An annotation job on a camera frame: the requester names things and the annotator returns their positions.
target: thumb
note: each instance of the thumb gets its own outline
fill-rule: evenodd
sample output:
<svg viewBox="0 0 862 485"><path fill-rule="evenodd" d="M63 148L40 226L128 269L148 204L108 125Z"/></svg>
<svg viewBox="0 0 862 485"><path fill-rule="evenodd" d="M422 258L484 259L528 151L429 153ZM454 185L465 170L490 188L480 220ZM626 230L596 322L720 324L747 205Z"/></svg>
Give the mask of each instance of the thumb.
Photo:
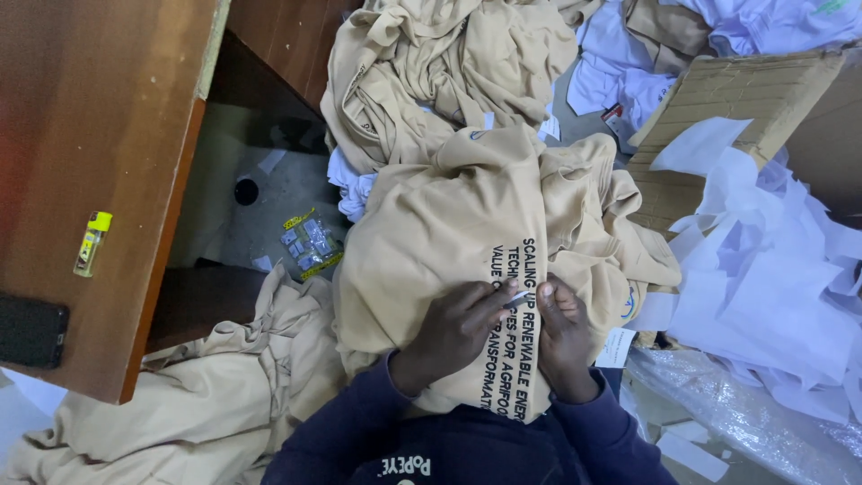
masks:
<svg viewBox="0 0 862 485"><path fill-rule="evenodd" d="M541 314L544 321L542 328L550 338L558 337L565 329L565 326L569 324L569 319L565 317L559 306L557 306L554 291L555 288L553 285L545 282L539 285L539 291L536 295L536 300L539 304L539 314Z"/></svg>

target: person's right hand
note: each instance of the person's right hand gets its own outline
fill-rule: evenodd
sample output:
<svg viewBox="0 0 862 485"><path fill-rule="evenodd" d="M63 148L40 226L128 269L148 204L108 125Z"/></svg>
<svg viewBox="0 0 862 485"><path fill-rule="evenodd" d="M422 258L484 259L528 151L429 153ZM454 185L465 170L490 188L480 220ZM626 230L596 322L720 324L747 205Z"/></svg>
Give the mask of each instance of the person's right hand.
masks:
<svg viewBox="0 0 862 485"><path fill-rule="evenodd" d="M562 402L590 402L598 396L599 386L587 363L592 340L584 302L553 273L547 274L538 290L542 316L539 370Z"/></svg>

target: grey floor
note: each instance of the grey floor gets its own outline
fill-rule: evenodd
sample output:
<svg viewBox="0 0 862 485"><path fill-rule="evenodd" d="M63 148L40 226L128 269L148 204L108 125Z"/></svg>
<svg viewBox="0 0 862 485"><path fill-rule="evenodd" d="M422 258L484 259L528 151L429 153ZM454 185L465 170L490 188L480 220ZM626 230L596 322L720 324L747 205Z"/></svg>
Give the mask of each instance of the grey floor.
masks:
<svg viewBox="0 0 862 485"><path fill-rule="evenodd" d="M553 111L559 119L561 140L548 137L547 144L552 147L568 146L596 132L611 134L600 113L577 117L568 106L565 93L571 75L572 69L557 84ZM273 264L283 260L290 275L298 279L300 270L279 238L284 233L282 224L287 219L301 216L312 207L334 237L344 241L351 224L338 212L338 190L327 181L328 157L325 149L321 148L319 128L299 136L289 133L289 123L286 127L280 123L282 129L277 129L277 124L279 120L259 112L208 104L184 195L171 266L188 267L203 257L253 268L252 260L267 255ZM287 151L269 174L257 167L274 148L292 150L297 146L297 140L310 137L317 138L312 142L305 140L302 151L307 153ZM617 161L618 167L622 167L628 157L619 155ZM248 177L259 186L258 199L252 205L241 206L234 201L234 185L241 177ZM331 278L333 271L334 268L329 268L322 274ZM641 411L647 416L653 442L659 438L663 424L690 419L680 406L664 400L638 382L633 383L633 391ZM702 447L718 457L728 449L719 439L711 439ZM711 483L679 463L666 457L664 461L683 485ZM728 462L730 470L720 484L786 483L739 452L734 451Z"/></svg>

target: smartphone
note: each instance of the smartphone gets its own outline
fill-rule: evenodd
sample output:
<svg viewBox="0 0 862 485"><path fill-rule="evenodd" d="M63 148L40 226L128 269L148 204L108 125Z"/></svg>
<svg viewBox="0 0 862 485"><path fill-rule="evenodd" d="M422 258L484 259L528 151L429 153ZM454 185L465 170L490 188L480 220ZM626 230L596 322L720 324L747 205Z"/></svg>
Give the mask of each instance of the smartphone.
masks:
<svg viewBox="0 0 862 485"><path fill-rule="evenodd" d="M56 368L68 327L67 307L0 293L0 362Z"/></svg>

